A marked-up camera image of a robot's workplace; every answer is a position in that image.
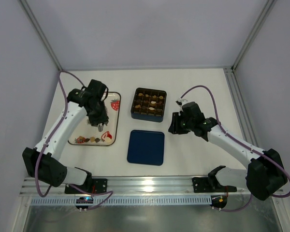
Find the silver metal tongs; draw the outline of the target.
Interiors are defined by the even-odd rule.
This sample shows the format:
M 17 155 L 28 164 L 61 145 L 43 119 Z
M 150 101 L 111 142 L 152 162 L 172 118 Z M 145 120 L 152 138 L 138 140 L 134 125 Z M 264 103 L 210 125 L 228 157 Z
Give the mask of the silver metal tongs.
M 102 132 L 102 131 L 103 131 L 103 127 L 104 127 L 104 124 L 99 124 L 99 125 L 97 126 L 98 131 L 99 131 L 99 132 Z

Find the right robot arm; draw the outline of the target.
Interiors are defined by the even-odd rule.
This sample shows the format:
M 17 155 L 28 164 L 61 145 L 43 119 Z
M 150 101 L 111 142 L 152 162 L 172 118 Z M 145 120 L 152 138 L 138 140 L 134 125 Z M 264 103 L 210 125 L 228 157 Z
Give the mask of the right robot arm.
M 168 129 L 170 133 L 192 132 L 222 148 L 244 166 L 243 169 L 219 166 L 212 170 L 208 174 L 208 186 L 212 191 L 232 186 L 247 189 L 254 197 L 264 201 L 288 182 L 280 155 L 275 150 L 265 151 L 228 133 L 215 118 L 205 118 L 198 104 L 193 101 L 176 103 L 180 111 L 172 114 Z

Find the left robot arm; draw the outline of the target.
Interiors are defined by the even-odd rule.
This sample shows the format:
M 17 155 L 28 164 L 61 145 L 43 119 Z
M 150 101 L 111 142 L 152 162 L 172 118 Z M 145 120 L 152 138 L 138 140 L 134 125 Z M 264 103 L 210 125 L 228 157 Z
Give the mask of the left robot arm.
M 52 187 L 67 184 L 84 194 L 92 190 L 90 172 L 66 167 L 59 160 L 69 137 L 85 117 L 99 131 L 108 124 L 109 117 L 104 103 L 107 96 L 108 87 L 97 80 L 91 80 L 87 87 L 73 89 L 65 96 L 63 113 L 46 136 L 34 148 L 25 148 L 22 157 L 28 175 L 35 179 L 38 192 L 41 191 L 39 181 Z

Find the navy blue chocolate tin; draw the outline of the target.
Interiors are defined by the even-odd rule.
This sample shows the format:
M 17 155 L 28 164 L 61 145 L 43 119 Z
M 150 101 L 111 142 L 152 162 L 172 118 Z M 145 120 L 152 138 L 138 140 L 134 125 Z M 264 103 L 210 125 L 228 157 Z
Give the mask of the navy blue chocolate tin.
M 150 88 L 136 88 L 130 114 L 133 119 L 161 123 L 164 118 L 167 92 Z

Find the white strawberry print tray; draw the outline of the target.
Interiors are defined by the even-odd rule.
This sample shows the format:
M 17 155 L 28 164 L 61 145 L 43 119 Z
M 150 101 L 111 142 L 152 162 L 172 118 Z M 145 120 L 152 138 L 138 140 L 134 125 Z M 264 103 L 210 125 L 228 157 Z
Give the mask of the white strawberry print tray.
M 70 138 L 68 139 L 68 143 L 71 145 L 90 145 L 90 146 L 110 146 L 116 140 L 118 119 L 119 119 L 119 109 L 121 103 L 121 95 L 118 92 L 109 92 L 108 97 L 104 101 L 107 115 L 109 117 L 109 123 L 104 125 L 103 131 L 99 132 L 97 127 L 93 127 L 89 124 L 88 117 L 85 117 L 75 128 Z M 107 141 L 106 139 L 102 140 L 101 136 L 106 135 L 106 137 L 111 137 L 111 141 Z M 79 141 L 79 137 L 82 136 L 85 139 L 94 137 L 99 138 L 100 141 L 91 142 L 81 142 Z

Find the navy blue tin lid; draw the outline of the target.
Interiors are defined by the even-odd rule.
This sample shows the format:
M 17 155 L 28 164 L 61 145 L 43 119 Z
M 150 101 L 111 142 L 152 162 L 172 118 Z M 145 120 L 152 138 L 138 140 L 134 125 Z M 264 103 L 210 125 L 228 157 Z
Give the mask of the navy blue tin lid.
M 127 161 L 133 164 L 161 166 L 164 162 L 165 135 L 160 131 L 132 130 Z

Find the right controller board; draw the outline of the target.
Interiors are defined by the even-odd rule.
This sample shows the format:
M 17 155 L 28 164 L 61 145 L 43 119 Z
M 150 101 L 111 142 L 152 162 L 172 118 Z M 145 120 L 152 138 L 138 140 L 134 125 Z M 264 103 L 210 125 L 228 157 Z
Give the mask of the right controller board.
M 225 195 L 211 196 L 211 208 L 212 209 L 223 209 L 227 205 L 228 198 Z

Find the controller board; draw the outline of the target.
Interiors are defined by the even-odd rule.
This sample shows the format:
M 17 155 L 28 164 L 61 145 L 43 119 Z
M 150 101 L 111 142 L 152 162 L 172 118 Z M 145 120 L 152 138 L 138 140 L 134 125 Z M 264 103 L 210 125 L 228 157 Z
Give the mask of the controller board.
M 80 197 L 76 200 L 76 208 L 79 212 L 87 211 L 89 208 L 93 206 L 93 198 L 86 196 L 86 197 Z
M 225 195 L 211 196 L 211 208 L 212 209 L 223 209 L 227 205 L 228 198 Z

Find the left controller board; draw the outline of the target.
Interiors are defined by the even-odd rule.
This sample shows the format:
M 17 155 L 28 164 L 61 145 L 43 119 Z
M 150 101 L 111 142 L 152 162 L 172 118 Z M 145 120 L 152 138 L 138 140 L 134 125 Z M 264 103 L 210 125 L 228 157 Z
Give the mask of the left controller board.
M 79 212 L 87 211 L 89 208 L 93 206 L 93 198 L 86 196 L 86 197 L 80 197 L 76 200 L 76 208 Z

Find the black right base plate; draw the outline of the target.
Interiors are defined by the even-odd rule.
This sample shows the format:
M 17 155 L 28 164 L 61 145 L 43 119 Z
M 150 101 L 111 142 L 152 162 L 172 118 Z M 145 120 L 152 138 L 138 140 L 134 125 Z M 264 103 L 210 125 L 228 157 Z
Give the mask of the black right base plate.
M 194 177 L 192 185 L 194 193 L 237 192 L 236 187 L 223 186 L 215 177 Z

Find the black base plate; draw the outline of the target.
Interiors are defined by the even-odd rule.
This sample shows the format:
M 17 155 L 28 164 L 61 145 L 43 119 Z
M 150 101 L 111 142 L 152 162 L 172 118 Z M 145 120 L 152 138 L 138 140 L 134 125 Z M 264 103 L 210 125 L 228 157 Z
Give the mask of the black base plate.
M 75 186 L 87 193 L 100 194 L 107 191 L 107 181 L 108 180 L 106 178 L 92 178 L 90 180 L 86 180 L 83 185 Z M 80 194 L 81 192 L 69 185 L 65 187 L 64 193 Z
M 194 193 L 237 192 L 236 187 L 223 186 L 215 177 L 194 177 L 192 185 Z

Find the aluminium mounting rail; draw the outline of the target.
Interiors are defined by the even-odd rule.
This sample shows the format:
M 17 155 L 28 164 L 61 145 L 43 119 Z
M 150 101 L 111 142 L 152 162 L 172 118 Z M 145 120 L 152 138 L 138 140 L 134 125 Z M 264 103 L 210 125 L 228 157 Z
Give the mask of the aluminium mounting rail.
M 114 193 L 194 193 L 192 185 L 194 177 L 192 176 L 108 176 L 94 178 L 106 178 L 108 180 L 107 191 L 112 190 Z M 62 195 L 64 190 L 64 184 L 59 187 L 51 187 L 48 195 Z M 25 178 L 19 195 L 39 196 L 34 178 Z

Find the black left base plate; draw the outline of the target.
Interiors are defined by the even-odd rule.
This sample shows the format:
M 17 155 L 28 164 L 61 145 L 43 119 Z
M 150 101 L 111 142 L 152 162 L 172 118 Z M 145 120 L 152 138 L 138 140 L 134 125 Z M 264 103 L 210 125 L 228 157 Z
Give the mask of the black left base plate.
M 87 193 L 100 194 L 107 191 L 107 181 L 108 180 L 106 178 L 92 178 L 90 180 L 86 180 L 83 185 L 75 186 Z M 80 194 L 81 192 L 69 185 L 65 187 L 64 193 Z

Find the left aluminium frame post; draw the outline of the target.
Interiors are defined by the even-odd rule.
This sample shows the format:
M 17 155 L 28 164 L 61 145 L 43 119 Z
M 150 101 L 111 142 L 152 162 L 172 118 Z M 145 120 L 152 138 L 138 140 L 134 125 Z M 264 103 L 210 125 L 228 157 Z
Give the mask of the left aluminium frame post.
M 26 17 L 28 18 L 29 22 L 31 23 L 31 25 L 33 26 L 37 36 L 39 37 L 41 43 L 43 44 L 44 48 L 46 49 L 49 57 L 51 58 L 53 64 L 55 65 L 55 67 L 59 70 L 62 71 L 62 65 L 59 62 L 59 59 L 57 58 L 50 42 L 48 41 L 42 27 L 40 26 L 33 10 L 31 9 L 29 3 L 27 0 L 18 0 L 19 5 L 21 6 L 21 8 L 23 9 Z

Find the aluminium frame post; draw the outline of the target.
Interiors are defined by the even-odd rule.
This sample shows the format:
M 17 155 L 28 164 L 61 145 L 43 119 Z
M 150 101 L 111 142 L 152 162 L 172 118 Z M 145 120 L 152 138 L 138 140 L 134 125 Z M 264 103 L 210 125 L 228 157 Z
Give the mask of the aluminium frame post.
M 28 18 L 29 22 L 31 23 L 31 25 L 33 26 L 37 36 L 39 37 L 41 43 L 43 44 L 44 48 L 46 49 L 49 57 L 51 58 L 53 64 L 55 65 L 55 67 L 59 70 L 62 71 L 62 65 L 59 62 L 59 59 L 57 58 L 50 42 L 48 41 L 42 27 L 40 26 L 33 10 L 31 9 L 29 3 L 27 0 L 18 0 L 19 5 L 21 6 L 21 8 L 23 9 L 26 17 Z
M 249 48 L 252 46 L 254 40 L 256 39 L 257 35 L 259 34 L 262 26 L 264 25 L 266 19 L 268 18 L 270 12 L 272 11 L 273 7 L 275 6 L 277 0 L 267 0 L 265 5 L 262 7 L 261 12 L 259 13 L 255 23 L 253 24 L 252 29 L 250 30 L 247 38 L 242 45 L 239 54 L 237 55 L 234 64 L 232 65 L 232 71 L 235 72 L 239 67 L 241 61 L 245 57 L 246 53 L 248 52 Z

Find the right aluminium frame post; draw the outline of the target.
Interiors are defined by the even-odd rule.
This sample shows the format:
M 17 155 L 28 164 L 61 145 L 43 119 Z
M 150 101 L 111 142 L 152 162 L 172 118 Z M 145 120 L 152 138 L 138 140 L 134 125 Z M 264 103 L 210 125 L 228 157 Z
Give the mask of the right aluminium frame post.
M 265 5 L 262 7 L 261 12 L 259 13 L 255 23 L 253 24 L 252 29 L 250 30 L 247 38 L 242 45 L 239 54 L 237 55 L 234 64 L 232 65 L 232 71 L 235 72 L 239 67 L 241 61 L 245 57 L 246 53 L 248 52 L 249 48 L 252 46 L 254 40 L 256 39 L 257 35 L 259 34 L 262 26 L 264 25 L 266 19 L 268 18 L 270 12 L 272 11 L 273 7 L 275 6 L 277 0 L 267 0 Z

